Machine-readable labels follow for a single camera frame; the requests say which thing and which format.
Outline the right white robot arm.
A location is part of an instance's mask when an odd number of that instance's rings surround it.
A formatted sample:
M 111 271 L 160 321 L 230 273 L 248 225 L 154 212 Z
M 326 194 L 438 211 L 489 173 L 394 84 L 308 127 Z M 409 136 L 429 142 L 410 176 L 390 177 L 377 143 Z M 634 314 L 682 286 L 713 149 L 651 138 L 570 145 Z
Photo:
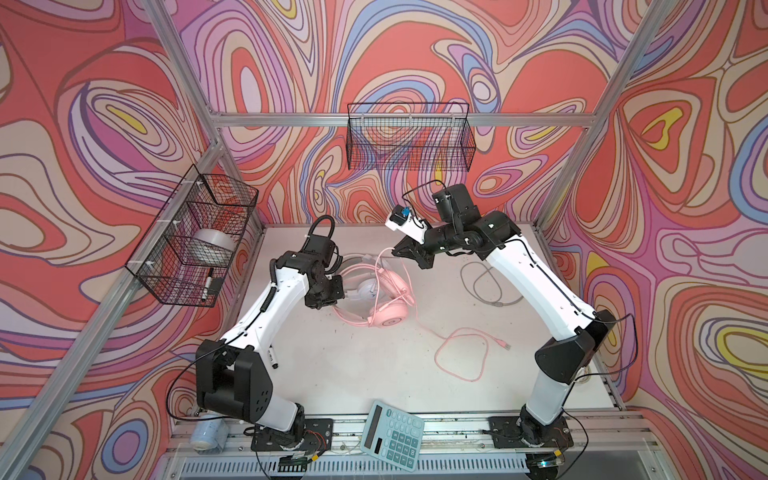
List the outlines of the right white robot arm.
M 561 418 L 578 372 L 591 362 L 617 319 L 573 293 L 505 213 L 482 214 L 465 185 L 445 187 L 432 199 L 441 220 L 438 226 L 409 206 L 393 208 L 386 225 L 404 235 L 393 253 L 423 270 L 432 268 L 439 254 L 474 255 L 509 280 L 538 313 L 551 337 L 535 353 L 539 373 L 518 426 L 529 442 L 539 443 Z

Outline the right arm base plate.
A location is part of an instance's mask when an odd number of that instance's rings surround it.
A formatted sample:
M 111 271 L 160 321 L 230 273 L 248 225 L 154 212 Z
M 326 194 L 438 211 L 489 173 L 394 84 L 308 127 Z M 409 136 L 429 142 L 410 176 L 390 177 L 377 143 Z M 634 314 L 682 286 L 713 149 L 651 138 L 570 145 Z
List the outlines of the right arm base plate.
M 494 416 L 488 418 L 489 435 L 497 449 L 567 450 L 574 445 L 567 421 L 559 416 L 552 424 L 542 426 L 533 418 Z

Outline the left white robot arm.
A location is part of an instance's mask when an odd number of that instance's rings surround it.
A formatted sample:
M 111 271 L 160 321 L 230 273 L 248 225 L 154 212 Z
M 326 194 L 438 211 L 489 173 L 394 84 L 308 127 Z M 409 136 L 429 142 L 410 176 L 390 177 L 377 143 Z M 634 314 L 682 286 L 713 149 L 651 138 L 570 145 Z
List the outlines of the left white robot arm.
M 343 298 L 336 247 L 320 253 L 287 252 L 270 261 L 270 280 L 256 301 L 217 341 L 195 358 L 197 405 L 222 416 L 280 432 L 296 428 L 300 405 L 274 392 L 268 350 L 299 306 L 322 309 Z

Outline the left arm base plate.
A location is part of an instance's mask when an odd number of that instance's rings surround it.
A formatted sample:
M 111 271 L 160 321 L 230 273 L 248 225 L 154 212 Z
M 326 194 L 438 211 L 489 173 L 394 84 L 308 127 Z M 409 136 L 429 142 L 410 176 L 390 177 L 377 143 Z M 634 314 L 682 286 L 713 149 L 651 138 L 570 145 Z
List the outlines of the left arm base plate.
M 257 425 L 250 436 L 254 452 L 319 453 L 332 446 L 334 420 L 330 417 L 309 418 L 300 429 L 282 432 Z

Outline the pink headphones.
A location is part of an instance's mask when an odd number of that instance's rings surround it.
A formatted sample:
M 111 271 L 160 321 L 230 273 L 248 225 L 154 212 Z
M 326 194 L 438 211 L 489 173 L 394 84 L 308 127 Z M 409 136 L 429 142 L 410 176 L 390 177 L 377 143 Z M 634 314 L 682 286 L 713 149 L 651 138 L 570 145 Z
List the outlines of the pink headphones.
M 388 262 L 391 248 L 385 248 L 375 257 L 377 279 L 383 290 L 382 298 L 373 301 L 343 300 L 353 306 L 352 310 L 344 306 L 334 306 L 335 315 L 344 323 L 362 328 L 388 328 L 398 325 L 408 318 L 410 309 L 416 306 L 410 275 L 405 271 L 401 276 Z

